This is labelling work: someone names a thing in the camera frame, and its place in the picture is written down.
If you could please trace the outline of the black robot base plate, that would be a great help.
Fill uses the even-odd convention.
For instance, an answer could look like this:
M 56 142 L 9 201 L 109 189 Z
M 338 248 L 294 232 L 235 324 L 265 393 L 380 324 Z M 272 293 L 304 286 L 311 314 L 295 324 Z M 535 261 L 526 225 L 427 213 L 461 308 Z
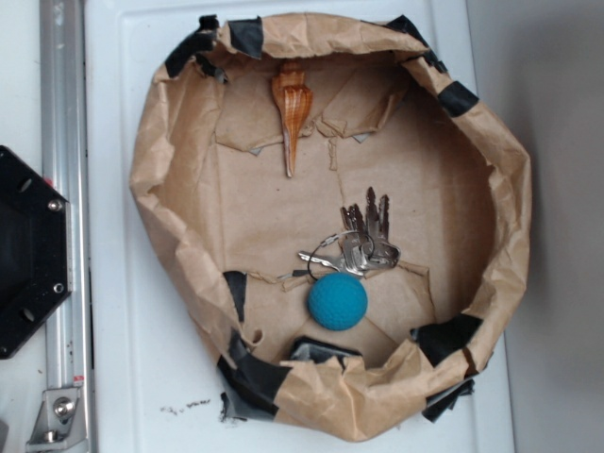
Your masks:
M 12 358 L 71 293 L 69 202 L 1 147 L 1 358 Z

